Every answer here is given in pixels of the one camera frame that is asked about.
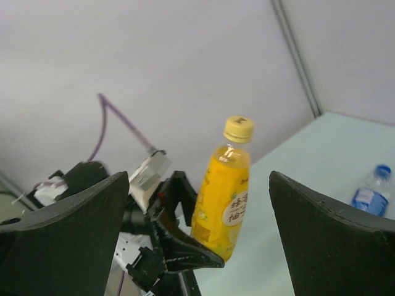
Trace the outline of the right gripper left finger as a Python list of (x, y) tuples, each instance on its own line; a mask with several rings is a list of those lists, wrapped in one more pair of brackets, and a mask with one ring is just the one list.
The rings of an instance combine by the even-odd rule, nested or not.
[(104, 295), (128, 191), (118, 172), (1, 222), (1, 295)]

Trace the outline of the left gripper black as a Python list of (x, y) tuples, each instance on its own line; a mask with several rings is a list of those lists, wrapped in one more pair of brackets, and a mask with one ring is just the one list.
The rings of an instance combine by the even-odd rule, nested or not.
[(191, 225), (197, 196), (186, 173), (174, 171), (160, 182), (146, 214), (136, 202), (128, 202), (122, 232), (146, 235), (151, 246), (140, 247), (134, 262), (125, 259), (123, 269), (146, 295), (200, 295), (194, 270), (225, 266), (222, 257), (178, 227), (177, 205)]

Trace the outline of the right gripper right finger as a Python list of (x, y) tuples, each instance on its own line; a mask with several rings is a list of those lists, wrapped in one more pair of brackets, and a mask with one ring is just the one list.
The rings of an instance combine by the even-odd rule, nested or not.
[(394, 295), (394, 220), (278, 171), (269, 193), (295, 295)]

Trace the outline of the yellow juice bottle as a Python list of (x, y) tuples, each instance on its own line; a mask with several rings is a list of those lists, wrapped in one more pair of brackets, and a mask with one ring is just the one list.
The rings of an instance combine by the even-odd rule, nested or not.
[(244, 116), (229, 117), (224, 142), (212, 153), (191, 220), (191, 236), (228, 261), (246, 214), (249, 167), (247, 145), (254, 129)]

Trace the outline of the clear water bottle blue label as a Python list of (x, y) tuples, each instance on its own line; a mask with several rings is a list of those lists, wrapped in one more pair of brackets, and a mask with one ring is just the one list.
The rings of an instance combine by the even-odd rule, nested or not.
[(377, 165), (359, 184), (350, 206), (384, 217), (394, 198), (393, 174), (389, 166)]

